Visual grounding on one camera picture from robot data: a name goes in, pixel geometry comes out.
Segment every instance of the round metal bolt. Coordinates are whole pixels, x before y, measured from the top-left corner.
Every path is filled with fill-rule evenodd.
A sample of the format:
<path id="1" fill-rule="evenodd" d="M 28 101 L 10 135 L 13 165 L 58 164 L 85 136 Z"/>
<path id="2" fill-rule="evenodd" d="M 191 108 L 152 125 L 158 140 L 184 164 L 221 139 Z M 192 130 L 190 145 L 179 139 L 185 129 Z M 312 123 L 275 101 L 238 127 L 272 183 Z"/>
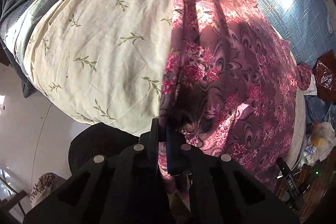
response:
<path id="1" fill-rule="evenodd" d="M 230 161 L 232 158 L 229 154 L 223 154 L 223 155 L 221 155 L 220 159 L 222 161 Z"/>
<path id="2" fill-rule="evenodd" d="M 142 144 L 139 144 L 139 143 L 133 146 L 133 149 L 135 151 L 142 151 L 142 150 L 144 150 L 144 148 L 145 147 Z"/>
<path id="3" fill-rule="evenodd" d="M 184 150 L 184 151 L 189 151 L 191 149 L 191 145 L 185 143 L 185 144 L 181 145 L 181 149 Z"/>
<path id="4" fill-rule="evenodd" d="M 93 158 L 93 161 L 97 164 L 103 162 L 105 160 L 104 156 L 103 155 L 96 155 L 94 158 Z"/>

